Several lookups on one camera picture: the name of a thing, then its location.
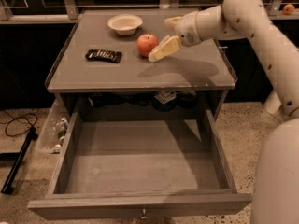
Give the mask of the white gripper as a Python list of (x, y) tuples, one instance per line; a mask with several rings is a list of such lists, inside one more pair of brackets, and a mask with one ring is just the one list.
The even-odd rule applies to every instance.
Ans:
[(200, 43), (200, 36), (196, 24), (197, 12), (186, 14), (182, 17), (172, 17), (164, 20), (167, 28), (175, 27), (177, 36), (167, 35), (158, 46), (149, 54), (150, 62), (155, 63), (161, 59), (178, 52), (181, 49), (181, 43), (185, 47), (195, 46)]

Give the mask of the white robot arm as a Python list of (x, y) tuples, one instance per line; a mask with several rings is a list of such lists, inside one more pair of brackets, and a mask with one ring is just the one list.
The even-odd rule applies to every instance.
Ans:
[(270, 105), (288, 119), (261, 146), (250, 224), (299, 224), (299, 49), (270, 20), (263, 0), (223, 0), (219, 6), (164, 21), (174, 34), (149, 53), (153, 63), (206, 40), (245, 38), (271, 91)]

